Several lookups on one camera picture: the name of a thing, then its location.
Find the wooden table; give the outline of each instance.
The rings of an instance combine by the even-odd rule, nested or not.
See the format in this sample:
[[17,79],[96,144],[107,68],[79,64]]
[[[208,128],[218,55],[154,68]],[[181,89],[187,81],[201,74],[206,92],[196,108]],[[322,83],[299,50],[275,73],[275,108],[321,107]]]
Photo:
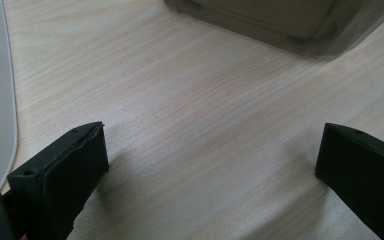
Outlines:
[[384,140],[384,24],[328,62],[160,0],[4,3],[14,168],[106,124],[110,171],[69,239],[377,239],[314,166],[326,122]]

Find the light wooden tabletop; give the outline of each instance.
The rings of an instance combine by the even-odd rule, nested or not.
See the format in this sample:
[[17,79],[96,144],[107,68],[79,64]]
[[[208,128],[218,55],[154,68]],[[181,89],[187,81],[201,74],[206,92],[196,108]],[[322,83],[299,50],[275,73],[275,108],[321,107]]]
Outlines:
[[328,62],[162,0],[4,3],[14,168],[106,124],[110,171],[69,239],[377,239],[314,167],[326,122],[384,141],[384,24]]

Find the wood grain surface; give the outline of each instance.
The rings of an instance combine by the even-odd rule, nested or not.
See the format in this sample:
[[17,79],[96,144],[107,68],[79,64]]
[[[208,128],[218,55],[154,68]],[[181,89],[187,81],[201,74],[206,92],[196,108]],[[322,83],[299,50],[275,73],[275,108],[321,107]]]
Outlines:
[[384,24],[318,61],[160,0],[4,3],[14,168],[106,124],[110,171],[69,239],[377,239],[314,167],[326,122],[384,141]]

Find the translucent plastic container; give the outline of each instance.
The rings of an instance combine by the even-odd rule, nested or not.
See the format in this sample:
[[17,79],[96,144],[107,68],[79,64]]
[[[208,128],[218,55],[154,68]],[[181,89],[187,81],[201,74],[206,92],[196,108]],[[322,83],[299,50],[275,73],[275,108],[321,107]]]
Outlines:
[[384,22],[384,0],[165,0],[180,13],[310,57],[334,58]]

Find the black object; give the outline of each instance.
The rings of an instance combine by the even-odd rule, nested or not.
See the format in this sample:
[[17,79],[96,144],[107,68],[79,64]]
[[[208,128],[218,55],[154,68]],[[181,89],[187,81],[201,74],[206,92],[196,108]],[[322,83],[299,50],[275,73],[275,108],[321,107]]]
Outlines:
[[334,58],[384,22],[384,0],[164,0],[176,11],[273,46]]
[[384,239],[384,142],[356,129],[326,124],[316,176]]
[[109,169],[102,122],[64,134],[10,175],[0,194],[0,240],[66,239]]

